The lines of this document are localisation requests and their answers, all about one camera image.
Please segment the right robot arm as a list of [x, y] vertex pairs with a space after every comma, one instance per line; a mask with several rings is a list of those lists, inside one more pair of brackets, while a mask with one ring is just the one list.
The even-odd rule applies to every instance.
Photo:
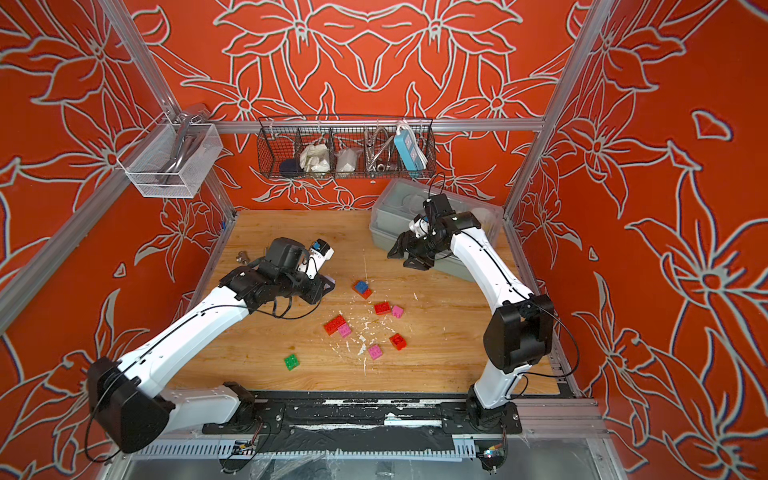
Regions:
[[469, 391], [469, 403], [495, 412], [511, 401], [518, 382], [553, 346], [554, 306], [536, 295], [507, 267], [488, 240], [480, 221], [470, 212], [457, 212], [444, 194], [428, 197], [424, 213], [415, 217], [388, 252], [403, 266], [427, 271], [440, 254], [456, 257], [487, 300], [491, 319], [483, 334], [488, 357], [479, 380]]

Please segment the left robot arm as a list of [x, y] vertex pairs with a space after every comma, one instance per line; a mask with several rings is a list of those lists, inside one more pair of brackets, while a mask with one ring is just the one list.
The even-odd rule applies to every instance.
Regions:
[[218, 282], [198, 305], [142, 346], [116, 360], [102, 357], [88, 369], [91, 420], [124, 453], [135, 453], [161, 435], [207, 424], [247, 431], [256, 423], [255, 397], [236, 382], [209, 390], [173, 392], [167, 386], [198, 353], [230, 327], [266, 304], [296, 298], [313, 306], [335, 288], [322, 274], [334, 254], [318, 239], [311, 246], [285, 237], [264, 256]]

